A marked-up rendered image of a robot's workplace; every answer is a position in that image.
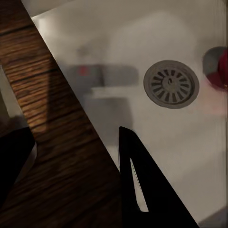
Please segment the cutting board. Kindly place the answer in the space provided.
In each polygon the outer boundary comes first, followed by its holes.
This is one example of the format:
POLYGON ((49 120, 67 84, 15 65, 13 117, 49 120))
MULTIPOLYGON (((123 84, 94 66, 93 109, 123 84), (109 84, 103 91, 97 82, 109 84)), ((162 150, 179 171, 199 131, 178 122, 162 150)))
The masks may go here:
POLYGON ((37 144, 0 228, 123 228, 121 173, 21 0, 0 0, 0 64, 37 144))

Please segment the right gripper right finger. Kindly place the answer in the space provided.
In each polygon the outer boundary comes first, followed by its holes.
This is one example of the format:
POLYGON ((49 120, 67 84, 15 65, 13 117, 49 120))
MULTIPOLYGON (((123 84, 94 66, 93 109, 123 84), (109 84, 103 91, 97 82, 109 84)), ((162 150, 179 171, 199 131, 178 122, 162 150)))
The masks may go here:
POLYGON ((123 228, 199 228, 138 135, 122 126, 119 154, 123 228), (137 205, 130 158, 149 212, 137 205))

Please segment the vidalia onion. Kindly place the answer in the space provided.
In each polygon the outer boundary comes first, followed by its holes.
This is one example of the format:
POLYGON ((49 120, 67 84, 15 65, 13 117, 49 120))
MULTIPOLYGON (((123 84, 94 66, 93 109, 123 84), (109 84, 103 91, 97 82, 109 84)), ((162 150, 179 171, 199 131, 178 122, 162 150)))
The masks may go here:
POLYGON ((218 64, 217 64, 217 74, 219 75, 221 83, 224 85, 226 89, 228 89, 228 50, 226 50, 218 64))

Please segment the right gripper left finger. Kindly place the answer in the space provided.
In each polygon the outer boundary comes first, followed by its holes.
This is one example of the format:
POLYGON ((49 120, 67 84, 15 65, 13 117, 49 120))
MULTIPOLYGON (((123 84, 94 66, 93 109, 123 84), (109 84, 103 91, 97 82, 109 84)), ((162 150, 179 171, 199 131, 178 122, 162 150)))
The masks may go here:
POLYGON ((0 138, 0 208, 35 145, 29 127, 0 138))

